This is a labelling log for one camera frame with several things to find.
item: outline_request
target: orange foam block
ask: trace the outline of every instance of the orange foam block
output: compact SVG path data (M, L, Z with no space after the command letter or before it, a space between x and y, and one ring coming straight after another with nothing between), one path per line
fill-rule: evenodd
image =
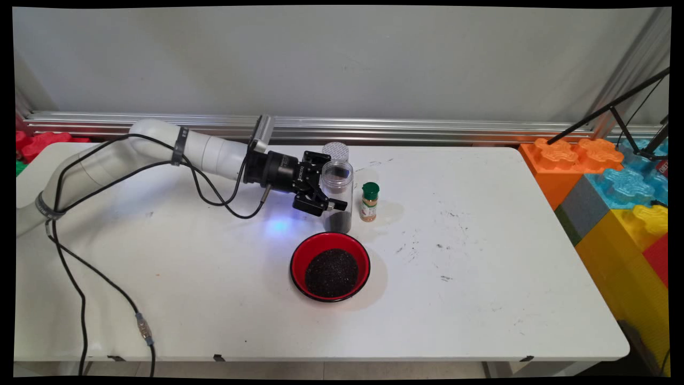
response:
M576 145L559 140L552 145L546 139L520 145L520 153L554 210L565 200L579 178L605 169L622 170L624 155L603 139L581 139Z

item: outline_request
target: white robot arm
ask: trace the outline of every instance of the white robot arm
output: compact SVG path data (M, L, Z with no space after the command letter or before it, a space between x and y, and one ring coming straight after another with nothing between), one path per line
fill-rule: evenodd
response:
M176 146L179 134L183 134L181 137L185 138L185 146L179 152L204 173L236 180L244 163L244 179L238 183L259 183L266 188L261 204L273 189L295 193L292 207L315 216L321 216L324 210L344 211L348 202L328 198L319 187L323 165L330 161L330 156L305 151L300 162L293 156L274 151L265 153L272 129L273 119L262 115L248 145L189 130L185 137L185 129L181 131L177 125L155 119L137 122L131 127L130 133L158 140L170 148ZM142 167L170 161L174 154L170 148L145 138L129 137L111 142L87 158L94 149L69 157L57 167L35 204L16 209L16 236L49 219L59 218L60 212L70 204ZM78 163L68 169L62 178L59 207L56 210L54 205L60 174L74 162Z
M167 122L144 119L135 123L130 133L149 136L173 147L180 129ZM42 201L46 206L54 209L57 181L62 170L92 150L87 149L71 156L57 167L42 191ZM236 180L247 153L247 145L188 131L183 153L198 169ZM171 155L170 149L143 138L128 138L112 143L66 172L60 207L64 208L140 167L169 160ZM16 209L16 236L23 235L47 219L34 203Z

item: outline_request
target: white wall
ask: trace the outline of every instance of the white wall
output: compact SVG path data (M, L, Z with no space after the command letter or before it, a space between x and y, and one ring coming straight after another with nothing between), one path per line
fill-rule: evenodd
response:
M15 82L40 110L576 121L652 11L13 8Z
M663 62L658 66L656 72L660 72L670 66L670 55L668 55ZM639 92L634 95L633 103L631 107L624 114L624 121L627 122L632 114L639 108L639 104L642 103L644 98L653 89L653 86ZM669 109L670 101L670 77L667 76L663 79L662 83L656 87L651 96L648 97L646 103L637 111L636 115L632 119L632 123L651 123L657 124L660 122L665 115L670 111Z

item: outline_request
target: gray jar lid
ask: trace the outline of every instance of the gray jar lid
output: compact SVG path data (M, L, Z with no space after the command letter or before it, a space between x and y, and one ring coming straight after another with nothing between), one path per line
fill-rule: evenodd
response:
M344 143L330 142L323 146L323 153L329 155L332 160L349 160L349 147Z

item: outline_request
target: black strap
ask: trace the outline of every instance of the black strap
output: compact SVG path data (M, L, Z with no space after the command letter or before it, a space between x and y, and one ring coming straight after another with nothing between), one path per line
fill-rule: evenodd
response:
M42 200L42 191L36 197L36 207L41 214L54 221L58 220L62 217L62 215L64 215L63 212L56 212L55 210L52 210L50 206L45 204L45 201Z
M187 141L187 133L190 131L186 127L181 127L178 131L178 139L176 139L176 145L173 149L173 155L171 156L171 165L180 166L181 160L183 160L183 152L185 150L185 142Z

